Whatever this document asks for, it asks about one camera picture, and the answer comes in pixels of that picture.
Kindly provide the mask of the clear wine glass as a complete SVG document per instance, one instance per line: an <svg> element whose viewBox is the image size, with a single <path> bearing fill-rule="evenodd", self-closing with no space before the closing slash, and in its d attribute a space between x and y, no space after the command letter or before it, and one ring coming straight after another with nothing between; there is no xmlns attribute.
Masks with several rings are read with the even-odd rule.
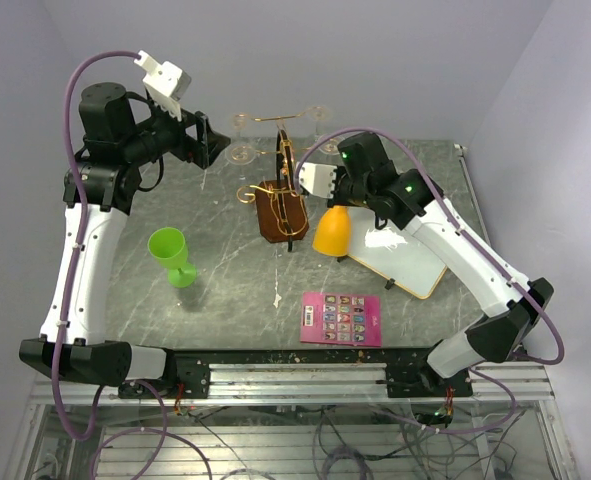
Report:
<svg viewBox="0 0 591 480"><path fill-rule="evenodd" d="M306 116L315 123L314 141L318 141L324 136L333 112L325 105L313 105L306 109Z"/></svg>
<svg viewBox="0 0 591 480"><path fill-rule="evenodd" d="M243 141L247 135L250 116L247 113L238 112L226 117L226 125L230 130L231 143Z"/></svg>
<svg viewBox="0 0 591 480"><path fill-rule="evenodd" d="M338 149L338 145L339 143L343 140L342 137L338 137L338 138L331 138L328 141L326 141L324 144L322 144L319 147L319 150L324 153L325 155L338 155L339 154L339 149Z"/></svg>

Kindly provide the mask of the orange plastic goblet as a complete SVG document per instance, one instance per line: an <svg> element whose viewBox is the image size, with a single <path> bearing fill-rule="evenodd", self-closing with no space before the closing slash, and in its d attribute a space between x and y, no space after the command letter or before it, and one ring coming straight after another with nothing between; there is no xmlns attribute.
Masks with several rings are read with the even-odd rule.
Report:
<svg viewBox="0 0 591 480"><path fill-rule="evenodd" d="M351 219L346 206L333 206L321 217L312 248L326 256L344 257L348 254L351 238Z"/></svg>

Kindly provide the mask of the green plastic goblet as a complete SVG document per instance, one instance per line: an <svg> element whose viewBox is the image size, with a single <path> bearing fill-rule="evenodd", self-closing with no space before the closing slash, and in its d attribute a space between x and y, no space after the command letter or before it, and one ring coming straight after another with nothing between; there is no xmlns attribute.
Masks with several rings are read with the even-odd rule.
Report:
<svg viewBox="0 0 591 480"><path fill-rule="evenodd" d="M189 262L189 249L184 234L174 227L156 230L148 240L151 256L167 271L168 282L186 288L196 279L195 266Z"/></svg>

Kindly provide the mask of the clear tall champagne flute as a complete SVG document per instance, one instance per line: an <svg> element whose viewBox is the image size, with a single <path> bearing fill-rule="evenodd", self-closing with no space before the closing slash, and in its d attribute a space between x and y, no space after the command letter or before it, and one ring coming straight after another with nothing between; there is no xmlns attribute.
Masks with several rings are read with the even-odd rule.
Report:
<svg viewBox="0 0 591 480"><path fill-rule="evenodd" d="M244 166L255 160L257 157L257 151L249 143L235 142L226 148L225 157L232 165Z"/></svg>

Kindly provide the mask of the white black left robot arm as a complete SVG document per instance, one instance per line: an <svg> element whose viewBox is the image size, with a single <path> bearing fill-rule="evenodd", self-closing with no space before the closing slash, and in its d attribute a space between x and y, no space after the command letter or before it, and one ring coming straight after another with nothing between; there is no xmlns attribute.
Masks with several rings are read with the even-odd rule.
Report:
<svg viewBox="0 0 591 480"><path fill-rule="evenodd" d="M201 111L173 117L150 95L105 82L81 93L84 145L64 178L65 246L51 307L19 358L61 380L119 387L129 380L157 397L178 387L177 361L163 347L106 336L106 300L117 243L140 190L142 166L170 154L209 168L229 145Z"/></svg>

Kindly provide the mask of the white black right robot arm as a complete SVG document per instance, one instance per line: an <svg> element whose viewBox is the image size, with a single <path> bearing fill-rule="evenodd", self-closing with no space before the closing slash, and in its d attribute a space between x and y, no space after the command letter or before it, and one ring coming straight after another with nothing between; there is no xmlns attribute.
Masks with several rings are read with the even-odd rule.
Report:
<svg viewBox="0 0 591 480"><path fill-rule="evenodd" d="M554 289L545 278L529 279L502 259L457 214L422 165L400 173L380 132L346 128L338 145L343 173L332 198L339 205L371 210L377 228L389 223L434 253L473 294L479 320L436 344L415 373L425 394L440 394L451 377L482 362L503 363L545 312Z"/></svg>

